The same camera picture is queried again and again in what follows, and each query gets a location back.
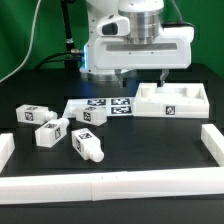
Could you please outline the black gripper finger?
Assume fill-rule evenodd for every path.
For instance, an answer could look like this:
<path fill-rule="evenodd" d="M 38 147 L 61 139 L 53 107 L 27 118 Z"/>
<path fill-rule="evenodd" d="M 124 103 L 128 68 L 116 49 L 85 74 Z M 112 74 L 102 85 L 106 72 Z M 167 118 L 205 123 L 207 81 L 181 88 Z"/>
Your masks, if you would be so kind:
<path fill-rule="evenodd" d="M 126 88 L 127 87 L 127 79 L 122 75 L 120 69 L 115 70 L 115 76 L 117 77 L 119 81 L 119 85 L 121 88 Z"/>
<path fill-rule="evenodd" d="M 160 80 L 159 80 L 159 86 L 163 87 L 163 85 L 165 84 L 165 80 L 169 75 L 169 69 L 162 69 L 162 73 L 160 75 Z"/>

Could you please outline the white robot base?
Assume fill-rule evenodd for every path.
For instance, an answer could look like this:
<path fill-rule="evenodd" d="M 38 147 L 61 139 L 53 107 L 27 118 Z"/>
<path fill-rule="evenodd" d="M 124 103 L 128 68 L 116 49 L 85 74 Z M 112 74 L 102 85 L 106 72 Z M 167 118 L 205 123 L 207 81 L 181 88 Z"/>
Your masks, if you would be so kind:
<path fill-rule="evenodd" d="M 106 6 L 104 3 L 87 3 L 89 37 L 87 43 L 83 47 L 84 62 L 80 68 L 80 73 L 84 78 L 97 81 L 112 81 L 115 79 L 113 70 L 99 70 L 94 65 L 93 45 L 98 37 L 96 33 L 98 21 L 102 17 L 115 14 L 116 12 L 117 8 L 114 6 Z"/>

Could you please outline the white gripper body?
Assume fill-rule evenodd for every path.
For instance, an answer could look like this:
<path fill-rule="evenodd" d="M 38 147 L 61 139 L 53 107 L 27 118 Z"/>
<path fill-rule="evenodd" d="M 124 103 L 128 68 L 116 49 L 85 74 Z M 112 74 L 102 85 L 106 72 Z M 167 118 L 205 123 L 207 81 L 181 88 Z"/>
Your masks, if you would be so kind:
<path fill-rule="evenodd" d="M 165 28 L 149 44 L 128 43 L 124 37 L 98 37 L 89 49 L 88 65 L 98 70 L 182 69 L 191 64 L 194 28 Z"/>

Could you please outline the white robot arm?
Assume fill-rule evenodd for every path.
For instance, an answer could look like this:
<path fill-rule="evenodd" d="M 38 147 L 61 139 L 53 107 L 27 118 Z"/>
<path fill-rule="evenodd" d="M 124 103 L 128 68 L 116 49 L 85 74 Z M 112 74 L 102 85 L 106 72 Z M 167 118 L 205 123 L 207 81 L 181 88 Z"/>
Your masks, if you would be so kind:
<path fill-rule="evenodd" d="M 191 64 L 194 28 L 184 22 L 164 24 L 164 0 L 86 0 L 89 39 L 82 75 L 126 84 L 132 70 L 171 69 Z"/>

